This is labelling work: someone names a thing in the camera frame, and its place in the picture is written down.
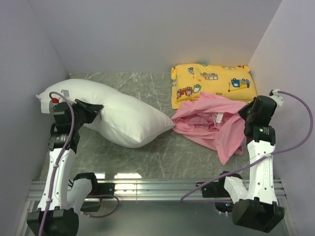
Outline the white pillow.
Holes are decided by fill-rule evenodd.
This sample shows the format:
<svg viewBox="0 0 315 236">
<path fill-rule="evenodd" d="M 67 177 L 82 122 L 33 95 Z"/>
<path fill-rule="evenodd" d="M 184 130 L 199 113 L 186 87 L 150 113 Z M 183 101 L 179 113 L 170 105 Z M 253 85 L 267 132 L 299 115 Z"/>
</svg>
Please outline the white pillow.
<svg viewBox="0 0 315 236">
<path fill-rule="evenodd" d="M 71 102 L 79 99 L 103 105 L 100 114 L 91 124 L 85 124 L 85 127 L 127 148 L 140 148 L 174 127 L 174 122 L 166 114 L 145 102 L 107 85 L 83 79 L 61 81 L 37 95 L 42 113 L 52 111 L 49 92 L 62 90 Z"/>
</svg>

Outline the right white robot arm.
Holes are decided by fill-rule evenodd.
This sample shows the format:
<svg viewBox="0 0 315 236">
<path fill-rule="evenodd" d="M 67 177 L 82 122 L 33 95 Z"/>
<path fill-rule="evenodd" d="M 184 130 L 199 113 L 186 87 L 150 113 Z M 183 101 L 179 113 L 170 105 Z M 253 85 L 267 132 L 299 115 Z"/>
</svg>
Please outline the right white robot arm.
<svg viewBox="0 0 315 236">
<path fill-rule="evenodd" d="M 273 155 L 276 133 L 271 118 L 284 99 L 280 95 L 259 95 L 238 113 L 245 121 L 244 135 L 250 157 L 249 186 L 245 187 L 237 174 L 230 174 L 217 184 L 221 196 L 233 201 L 233 224 L 271 232 L 284 218 L 284 208 L 278 206 L 273 177 Z"/>
</svg>

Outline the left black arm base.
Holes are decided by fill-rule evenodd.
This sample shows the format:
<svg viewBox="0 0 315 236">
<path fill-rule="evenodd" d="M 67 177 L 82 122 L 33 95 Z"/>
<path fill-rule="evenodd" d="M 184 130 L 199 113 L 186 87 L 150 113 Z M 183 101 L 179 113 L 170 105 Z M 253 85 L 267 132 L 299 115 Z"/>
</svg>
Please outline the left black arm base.
<svg viewBox="0 0 315 236">
<path fill-rule="evenodd" d="M 113 199 L 115 191 L 115 183 L 113 182 L 101 182 L 97 185 L 97 190 L 87 196 L 85 199 L 81 211 L 87 213 L 99 212 L 103 199 Z"/>
</svg>

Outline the pink pillowcase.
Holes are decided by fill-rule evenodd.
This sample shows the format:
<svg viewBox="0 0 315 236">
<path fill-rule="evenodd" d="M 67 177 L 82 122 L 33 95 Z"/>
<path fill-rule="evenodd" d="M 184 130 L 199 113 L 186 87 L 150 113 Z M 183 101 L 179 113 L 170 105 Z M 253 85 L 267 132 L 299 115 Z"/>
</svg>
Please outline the pink pillowcase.
<svg viewBox="0 0 315 236">
<path fill-rule="evenodd" d="M 246 102 L 230 100 L 210 93 L 201 93 L 195 101 L 185 101 L 171 118 L 173 130 L 202 146 L 217 151 L 225 165 L 234 154 L 242 155 L 245 121 L 238 111 Z M 224 113 L 216 123 L 218 113 Z"/>
</svg>

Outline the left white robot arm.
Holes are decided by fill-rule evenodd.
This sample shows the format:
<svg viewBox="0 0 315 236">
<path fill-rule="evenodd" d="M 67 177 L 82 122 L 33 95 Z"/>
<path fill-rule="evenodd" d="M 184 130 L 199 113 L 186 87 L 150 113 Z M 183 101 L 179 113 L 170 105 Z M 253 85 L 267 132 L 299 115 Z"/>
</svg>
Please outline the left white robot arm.
<svg viewBox="0 0 315 236">
<path fill-rule="evenodd" d="M 99 192 L 94 173 L 78 174 L 69 186 L 70 169 L 80 140 L 79 129 L 92 123 L 103 109 L 78 99 L 73 104 L 53 98 L 49 171 L 46 184 L 35 212 L 28 213 L 27 225 L 36 236 L 75 236 L 79 214 L 86 197 Z"/>
</svg>

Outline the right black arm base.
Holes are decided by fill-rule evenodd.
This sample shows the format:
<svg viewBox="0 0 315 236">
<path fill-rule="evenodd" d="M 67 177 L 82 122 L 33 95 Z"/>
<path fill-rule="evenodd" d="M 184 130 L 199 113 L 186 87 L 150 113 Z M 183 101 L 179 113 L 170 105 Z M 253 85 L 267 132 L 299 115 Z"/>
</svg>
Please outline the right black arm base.
<svg viewBox="0 0 315 236">
<path fill-rule="evenodd" d="M 200 188 L 203 198 L 229 198 L 229 193 L 224 189 L 219 182 L 211 182 Z M 233 202 L 214 202 L 215 209 L 219 214 L 231 215 L 233 210 Z"/>
</svg>

